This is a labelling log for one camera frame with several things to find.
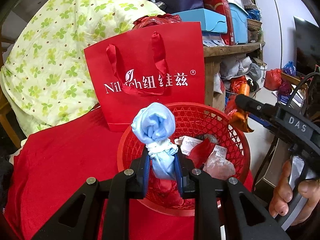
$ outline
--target red plastic basket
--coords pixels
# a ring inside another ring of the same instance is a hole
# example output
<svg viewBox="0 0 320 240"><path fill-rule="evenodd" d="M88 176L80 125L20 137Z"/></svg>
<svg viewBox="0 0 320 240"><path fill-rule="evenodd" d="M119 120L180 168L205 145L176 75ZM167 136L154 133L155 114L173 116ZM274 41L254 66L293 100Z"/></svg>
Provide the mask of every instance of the red plastic basket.
<svg viewBox="0 0 320 240"><path fill-rule="evenodd" d="M175 117L176 130L171 141L180 136L195 137L199 134L212 134L219 145L228 149L227 159L235 167L235 177L244 183L250 167L250 149L244 133L228 124L227 116L221 111L198 103L171 103L166 105ZM128 169L132 160L141 157L144 145L137 139L129 126L122 135L117 153L118 170ZM153 182L158 180L150 172ZM194 202L182 200L182 205L168 206L162 194L148 188L146 198L139 200L145 206L167 215L193 216Z"/></svg>

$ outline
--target television screen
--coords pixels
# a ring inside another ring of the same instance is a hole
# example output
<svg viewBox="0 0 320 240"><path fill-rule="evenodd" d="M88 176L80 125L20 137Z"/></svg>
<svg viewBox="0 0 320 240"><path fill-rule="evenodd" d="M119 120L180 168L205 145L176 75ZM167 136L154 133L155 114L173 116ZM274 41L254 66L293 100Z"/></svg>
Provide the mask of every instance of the television screen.
<svg viewBox="0 0 320 240"><path fill-rule="evenodd" d="M296 25L297 72L307 75L320 66L320 29L316 25L294 17Z"/></svg>

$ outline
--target human hand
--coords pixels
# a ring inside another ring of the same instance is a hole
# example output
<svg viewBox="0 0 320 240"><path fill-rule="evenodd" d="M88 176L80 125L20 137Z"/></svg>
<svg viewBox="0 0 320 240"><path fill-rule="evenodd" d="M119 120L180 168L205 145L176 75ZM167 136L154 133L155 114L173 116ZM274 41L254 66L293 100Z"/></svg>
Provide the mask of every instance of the human hand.
<svg viewBox="0 0 320 240"><path fill-rule="evenodd" d="M288 202L292 199L293 193L289 185L289 176L291 174L291 163L286 161L282 167L282 174L278 183L278 186L273 191L273 198L269 205L269 212L271 216L280 214L285 216L288 211ZM320 184L314 180L305 180L298 186L298 191L308 201L292 223L292 226L300 224L308 219L314 208L317 206L320 200Z"/></svg>

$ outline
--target ribbon handle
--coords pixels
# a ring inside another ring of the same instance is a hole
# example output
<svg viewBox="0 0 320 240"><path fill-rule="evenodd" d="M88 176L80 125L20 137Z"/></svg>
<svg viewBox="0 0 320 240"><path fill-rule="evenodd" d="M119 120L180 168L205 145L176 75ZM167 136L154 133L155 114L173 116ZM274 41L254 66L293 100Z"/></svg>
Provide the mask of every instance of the ribbon handle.
<svg viewBox="0 0 320 240"><path fill-rule="evenodd" d="M140 95L140 96L160 96L164 93L164 88L167 84L167 73L168 73L168 64L165 60L165 49L164 49L164 43L162 40L161 35L158 32L154 32L151 36L151 45L152 45L152 51L153 51L153 60L155 62L156 68L159 71L159 75L162 78L163 86L162 91L159 93L153 93L149 91L145 91L143 89L138 89L136 87L130 87L125 84L125 81L123 77L125 76L125 70L122 66L120 66L117 63L117 56L118 53L117 48L113 44L109 44L107 47L107 55L114 73L114 76L118 79L120 88L123 92L129 95Z"/></svg>

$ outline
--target red shopping bag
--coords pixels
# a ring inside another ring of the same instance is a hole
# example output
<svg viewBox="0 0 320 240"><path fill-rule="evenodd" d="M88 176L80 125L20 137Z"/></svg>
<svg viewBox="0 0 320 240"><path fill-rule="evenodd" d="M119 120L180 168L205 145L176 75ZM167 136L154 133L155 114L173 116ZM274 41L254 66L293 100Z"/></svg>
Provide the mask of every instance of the red shopping bag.
<svg viewBox="0 0 320 240"><path fill-rule="evenodd" d="M110 130L124 131L152 102L204 103L200 23L181 22L128 31L84 50Z"/></svg>

